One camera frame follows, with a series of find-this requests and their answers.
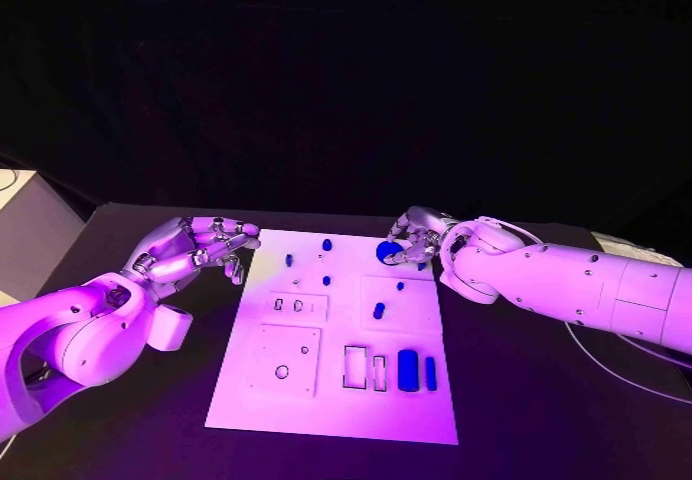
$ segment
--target peg board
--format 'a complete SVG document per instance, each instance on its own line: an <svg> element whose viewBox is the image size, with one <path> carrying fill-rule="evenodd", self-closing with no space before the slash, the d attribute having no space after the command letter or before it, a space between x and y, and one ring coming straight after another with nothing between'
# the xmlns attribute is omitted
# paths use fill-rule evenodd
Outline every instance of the peg board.
<svg viewBox="0 0 692 480"><path fill-rule="evenodd" d="M458 445L430 263L423 271L384 265L380 238L263 230L260 240L205 426ZM348 346L367 347L365 389L345 388ZM419 352L417 392L399 389L404 349ZM426 387L429 356L436 391ZM376 390L376 357L386 357L387 391Z"/></svg>

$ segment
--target blue object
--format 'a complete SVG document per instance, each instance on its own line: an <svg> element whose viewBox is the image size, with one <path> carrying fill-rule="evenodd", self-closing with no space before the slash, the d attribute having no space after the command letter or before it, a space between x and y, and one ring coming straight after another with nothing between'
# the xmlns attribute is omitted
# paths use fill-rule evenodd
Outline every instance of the blue object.
<svg viewBox="0 0 692 480"><path fill-rule="evenodd" d="M414 350L400 350L400 369L399 380L400 390L404 392L417 392L419 384L419 354Z"/></svg>
<svg viewBox="0 0 692 480"><path fill-rule="evenodd" d="M373 316L381 320L383 319L383 314L386 313L386 304L384 303L378 303L376 305L376 312L373 313Z"/></svg>
<svg viewBox="0 0 692 480"><path fill-rule="evenodd" d="M383 242L380 245L378 245L378 251L377 251L377 255L378 255L378 260L386 263L386 257L390 256L390 255L394 255L396 253L404 251L404 247L397 243L397 242Z"/></svg>
<svg viewBox="0 0 692 480"><path fill-rule="evenodd" d="M426 385L432 392L438 390L436 359L433 357L426 358Z"/></svg>

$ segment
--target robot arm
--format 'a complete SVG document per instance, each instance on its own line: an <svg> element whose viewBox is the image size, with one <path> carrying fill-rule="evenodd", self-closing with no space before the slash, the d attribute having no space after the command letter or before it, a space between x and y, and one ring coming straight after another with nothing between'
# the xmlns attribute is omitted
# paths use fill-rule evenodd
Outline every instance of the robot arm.
<svg viewBox="0 0 692 480"><path fill-rule="evenodd" d="M234 252L260 247L259 231L221 217L177 218L143 239L120 273L0 309L0 442L76 393L116 379L145 345L181 348L192 315L161 301L205 267L224 266L233 283L243 283ZM48 369L30 381L25 352Z"/></svg>
<svg viewBox="0 0 692 480"><path fill-rule="evenodd" d="M537 241L525 245L505 227ZM390 231L413 245L384 263L423 262L440 254L442 282L469 300L502 295L551 318L641 338L692 354L692 270L543 243L489 217L468 222L412 207Z"/></svg>

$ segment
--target black background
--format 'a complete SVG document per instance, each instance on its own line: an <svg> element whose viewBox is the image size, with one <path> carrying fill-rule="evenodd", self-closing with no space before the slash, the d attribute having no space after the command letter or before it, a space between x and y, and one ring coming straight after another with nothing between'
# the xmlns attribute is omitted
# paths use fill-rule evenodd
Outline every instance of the black background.
<svg viewBox="0 0 692 480"><path fill-rule="evenodd" d="M86 216L107 201L368 215L423 204L628 234L687 261L684 3L4 10L2 151Z"/></svg>

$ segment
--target circular hole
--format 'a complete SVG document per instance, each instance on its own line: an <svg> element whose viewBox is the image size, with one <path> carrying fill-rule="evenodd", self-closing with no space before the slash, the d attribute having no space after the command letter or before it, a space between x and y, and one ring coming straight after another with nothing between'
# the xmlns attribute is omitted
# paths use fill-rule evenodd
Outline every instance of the circular hole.
<svg viewBox="0 0 692 480"><path fill-rule="evenodd" d="M277 367L277 378L285 379L289 376L289 367L282 365Z"/></svg>

